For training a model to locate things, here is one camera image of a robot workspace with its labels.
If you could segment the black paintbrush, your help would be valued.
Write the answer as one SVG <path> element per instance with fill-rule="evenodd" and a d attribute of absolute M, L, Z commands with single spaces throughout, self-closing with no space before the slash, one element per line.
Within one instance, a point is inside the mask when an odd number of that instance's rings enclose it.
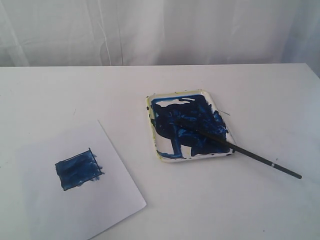
<path fill-rule="evenodd" d="M 184 129 L 188 129 L 188 130 L 196 132 L 196 133 L 198 133 L 198 134 L 200 134 L 202 136 L 205 136 L 205 137 L 207 137 L 207 138 L 209 138 L 209 139 L 211 139 L 213 141 L 216 141 L 216 142 L 220 143 L 221 145 L 227 146 L 228 148 L 234 150 L 235 152 L 239 152 L 239 153 L 241 153 L 241 154 L 243 154 L 243 155 L 245 155 L 247 157 L 250 157 L 250 158 L 252 158 L 252 159 L 254 159 L 254 160 L 256 160 L 256 161 L 258 161 L 260 163 L 263 163 L 263 164 L 265 164 L 267 166 L 270 166 L 270 167 L 272 167 L 272 168 L 274 168 L 274 169 L 276 169 L 278 171 L 286 173 L 286 174 L 288 174 L 288 175 L 290 175 L 290 176 L 292 176 L 294 178 L 297 178 L 299 180 L 301 180 L 303 178 L 302 175 L 300 175 L 299 173 L 296 173 L 296 172 L 294 172 L 292 170 L 289 170 L 288 168 L 285 168 L 285 167 L 283 167 L 283 166 L 281 166 L 279 164 L 276 164 L 275 162 L 267 160 L 267 159 L 255 154 L 255 153 L 253 153 L 253 152 L 250 152 L 250 151 L 248 151 L 248 150 L 246 150 L 244 148 L 241 148 L 241 147 L 239 147 L 239 146 L 237 146 L 237 145 L 235 145 L 233 143 L 230 143 L 227 140 L 225 140 L 224 138 L 221 138 L 220 136 L 217 136 L 215 134 L 211 134 L 211 133 L 206 132 L 206 131 L 204 131 L 202 129 L 198 129 L 198 128 L 192 127 L 191 125 L 189 125 L 186 122 L 181 121 L 181 120 L 176 120 L 174 123 L 176 125 L 184 128 Z"/>

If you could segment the white paper with square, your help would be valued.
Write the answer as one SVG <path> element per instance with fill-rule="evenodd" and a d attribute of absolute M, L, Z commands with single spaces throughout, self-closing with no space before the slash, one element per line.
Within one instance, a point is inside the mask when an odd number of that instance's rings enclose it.
<path fill-rule="evenodd" d="M 98 122 L 16 153 L 33 240 L 88 240 L 146 201 Z"/>

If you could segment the white tray with blue paint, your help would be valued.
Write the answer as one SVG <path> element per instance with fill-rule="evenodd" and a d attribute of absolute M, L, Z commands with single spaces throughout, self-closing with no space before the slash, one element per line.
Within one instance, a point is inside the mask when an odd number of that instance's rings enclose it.
<path fill-rule="evenodd" d="M 195 124 L 195 128 L 219 136 L 234 144 L 235 140 L 211 95 L 201 89 L 153 94 L 146 98 L 146 109 L 154 146 L 159 158 L 168 163 L 224 157 L 234 150 L 176 122 Z"/>

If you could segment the white backdrop curtain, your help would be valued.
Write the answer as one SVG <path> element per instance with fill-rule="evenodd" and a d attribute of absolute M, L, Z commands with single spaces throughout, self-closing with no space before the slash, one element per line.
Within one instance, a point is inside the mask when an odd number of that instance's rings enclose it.
<path fill-rule="evenodd" d="M 3 0 L 0 64 L 320 67 L 317 0 Z"/>

